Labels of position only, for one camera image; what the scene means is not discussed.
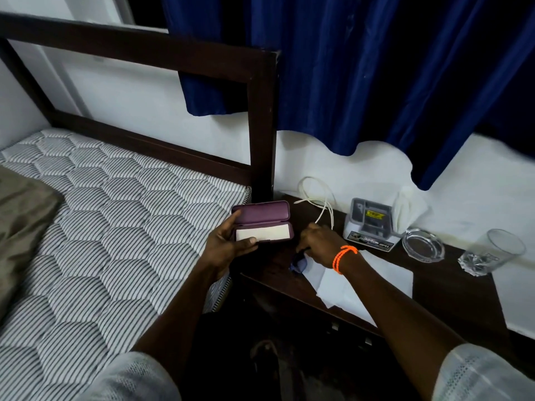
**sunglasses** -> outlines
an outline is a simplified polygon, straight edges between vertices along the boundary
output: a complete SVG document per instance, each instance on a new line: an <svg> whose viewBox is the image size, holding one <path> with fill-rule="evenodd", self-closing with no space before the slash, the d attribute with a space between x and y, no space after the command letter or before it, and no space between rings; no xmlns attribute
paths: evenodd
<svg viewBox="0 0 535 401"><path fill-rule="evenodd" d="M307 268L307 259L304 256L304 252L310 248L304 248L298 251L291 259L290 271L296 273L303 273Z"/></svg>

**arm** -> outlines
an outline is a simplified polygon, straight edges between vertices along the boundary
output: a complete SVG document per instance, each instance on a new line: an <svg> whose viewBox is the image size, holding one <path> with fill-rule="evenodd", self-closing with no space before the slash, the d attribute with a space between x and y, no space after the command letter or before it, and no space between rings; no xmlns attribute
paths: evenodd
<svg viewBox="0 0 535 401"><path fill-rule="evenodd" d="M331 267L340 247L347 245L326 227L310 224L297 250ZM383 279L358 253L346 253L340 272L347 278L383 333L401 367L422 398L431 399L442 362L464 340L421 305Z"/></svg>
<svg viewBox="0 0 535 401"><path fill-rule="evenodd" d="M197 264L164 313L143 334L132 351L156 359L178 384L189 356L193 335L211 284L223 277L236 256L257 249L254 238L231 242L233 213L208 236Z"/></svg>

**hand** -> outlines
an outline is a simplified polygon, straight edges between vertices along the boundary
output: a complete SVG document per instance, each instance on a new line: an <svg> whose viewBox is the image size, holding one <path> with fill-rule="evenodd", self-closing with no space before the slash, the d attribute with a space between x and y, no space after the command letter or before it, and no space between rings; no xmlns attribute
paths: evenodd
<svg viewBox="0 0 535 401"><path fill-rule="evenodd" d="M215 281L225 275L231 261L237 256L251 253L258 249L256 238L242 239L233 242L230 240L232 227L241 211L238 210L229 216L221 225L210 232L206 240L206 246L198 265L213 269Z"/></svg>
<svg viewBox="0 0 535 401"><path fill-rule="evenodd" d="M333 230L326 226L321 227L315 223L310 223L301 232L301 240L296 248L296 252L310 248L310 250L305 252L308 256L313 258L315 262L331 268L334 257L344 245L347 245L347 242Z"/></svg>

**yellow label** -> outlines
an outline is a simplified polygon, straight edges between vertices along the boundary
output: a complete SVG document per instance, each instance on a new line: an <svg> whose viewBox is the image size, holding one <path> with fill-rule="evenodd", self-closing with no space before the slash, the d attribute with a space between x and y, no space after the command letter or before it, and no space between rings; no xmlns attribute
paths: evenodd
<svg viewBox="0 0 535 401"><path fill-rule="evenodd" d="M369 209L366 211L366 215L367 216L371 216L371 218L377 218L377 219L383 219L383 216L384 216L384 214L381 214L381 213L375 212L375 211L371 211Z"/></svg>

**glass ashtray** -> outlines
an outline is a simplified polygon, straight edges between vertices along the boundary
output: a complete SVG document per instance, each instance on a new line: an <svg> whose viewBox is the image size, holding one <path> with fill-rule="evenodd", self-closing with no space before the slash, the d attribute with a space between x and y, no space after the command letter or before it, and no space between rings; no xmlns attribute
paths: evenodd
<svg viewBox="0 0 535 401"><path fill-rule="evenodd" d="M444 259L444 243L436 235L426 230L409 229L402 239L409 256L423 263L434 263Z"/></svg>

